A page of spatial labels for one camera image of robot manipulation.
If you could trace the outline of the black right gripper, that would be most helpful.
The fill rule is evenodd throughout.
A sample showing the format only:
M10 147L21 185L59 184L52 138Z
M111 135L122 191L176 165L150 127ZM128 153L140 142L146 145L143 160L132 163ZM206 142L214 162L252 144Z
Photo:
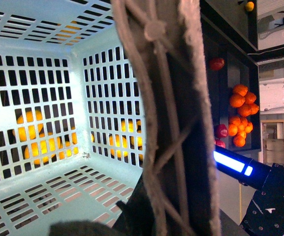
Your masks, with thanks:
M247 185L256 191L240 227L250 236L284 236L284 166L251 165Z

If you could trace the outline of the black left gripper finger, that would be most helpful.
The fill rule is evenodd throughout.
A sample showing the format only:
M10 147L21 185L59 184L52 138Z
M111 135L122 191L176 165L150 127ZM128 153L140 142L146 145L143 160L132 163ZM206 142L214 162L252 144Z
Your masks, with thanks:
M122 232L91 221L65 221L49 228L50 236L121 236Z

